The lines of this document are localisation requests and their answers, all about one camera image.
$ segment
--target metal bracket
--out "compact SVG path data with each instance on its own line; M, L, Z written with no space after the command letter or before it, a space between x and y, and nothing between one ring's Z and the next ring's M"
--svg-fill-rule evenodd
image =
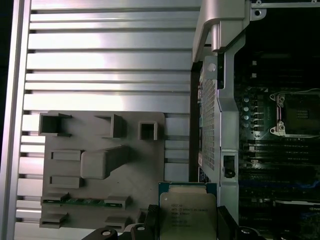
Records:
M203 0L193 40L192 60L200 60L209 32L212 52L223 51L248 25L250 0Z

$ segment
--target metal slat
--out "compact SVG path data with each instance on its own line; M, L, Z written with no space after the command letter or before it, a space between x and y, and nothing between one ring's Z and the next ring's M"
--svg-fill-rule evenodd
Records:
M20 157L19 174L43 175L44 159L41 157Z
M191 50L193 31L35 33L29 35L31 50L63 49L182 49Z
M29 197L41 197L42 182L43 181L40 179L19 178L17 195L29 196Z
M41 218L41 210L17 209L15 216L19 219L39 220Z
M41 209L40 201L18 200L16 201L18 209Z
M198 21L198 11L121 11L121 12L94 12L94 13L50 13L31 14L32 23L57 23L57 22L132 22L132 21Z
M49 73L27 73L28 82L125 82L125 83L189 83L190 72L107 72L107 73L67 73L51 71Z
M184 95L25 94L24 110L149 111L188 114L189 101L190 97Z
M31 30L148 30L148 29L194 29L197 21L177 20L167 22L157 21L122 21L122 22L35 22L30 23Z
M189 165L186 163L166 163L164 166L164 178L171 182L188 182Z
M196 8L202 0L33 0L31 10Z
M29 53L28 70L180 70L189 71L190 52Z
M60 83L60 82L27 82L26 90L35 91L141 91L141 92L186 92L189 84L152 84L152 83Z
M189 150L166 150L165 151L166 159L189 159Z

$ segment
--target metal frame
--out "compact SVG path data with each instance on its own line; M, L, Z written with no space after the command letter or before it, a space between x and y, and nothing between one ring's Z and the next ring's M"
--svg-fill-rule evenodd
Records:
M238 223L239 196L239 111L234 97L235 55L245 46L246 37L241 36L224 54L224 88L217 91L220 117L220 202L226 206ZM224 156L234 156L235 176L224 175Z
M13 4L0 172L0 239L14 239L31 0Z
M212 52L225 50L249 25L250 6L250 0L203 0L193 40L193 62L200 60L210 31Z

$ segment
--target circuit board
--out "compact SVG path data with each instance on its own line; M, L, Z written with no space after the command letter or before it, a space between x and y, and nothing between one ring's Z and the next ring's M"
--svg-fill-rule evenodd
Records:
M239 224L270 239L285 232L318 240L320 89L297 81L306 71L293 70L295 60L249 58L234 85Z
M82 198L67 198L62 200L44 200L44 204L57 204L57 205L80 205L80 206L93 206L93 207L108 207L108 208L122 208L121 203L108 203L101 199L82 199Z
M275 199L316 201L320 199L320 141L317 136L282 137L271 132L277 125L277 104L270 98L275 92L279 89L236 90L242 93L236 97L241 119L239 184L258 192L269 187Z

